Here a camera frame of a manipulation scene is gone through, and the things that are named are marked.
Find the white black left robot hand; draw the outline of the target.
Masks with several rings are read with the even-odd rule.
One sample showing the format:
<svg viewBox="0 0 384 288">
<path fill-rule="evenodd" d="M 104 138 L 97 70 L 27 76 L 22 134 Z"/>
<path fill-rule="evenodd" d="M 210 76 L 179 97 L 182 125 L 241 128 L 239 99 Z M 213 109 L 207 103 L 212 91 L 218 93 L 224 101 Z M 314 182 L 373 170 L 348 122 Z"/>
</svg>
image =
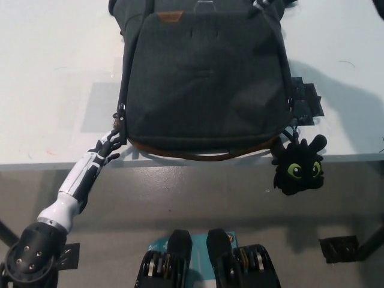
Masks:
<svg viewBox="0 0 384 288">
<path fill-rule="evenodd" d="M 109 131 L 81 157 L 62 183 L 59 192 L 77 200 L 80 214 L 88 203 L 88 195 L 103 167 L 120 157 L 116 150 L 121 146 L 119 131 Z"/>
</svg>

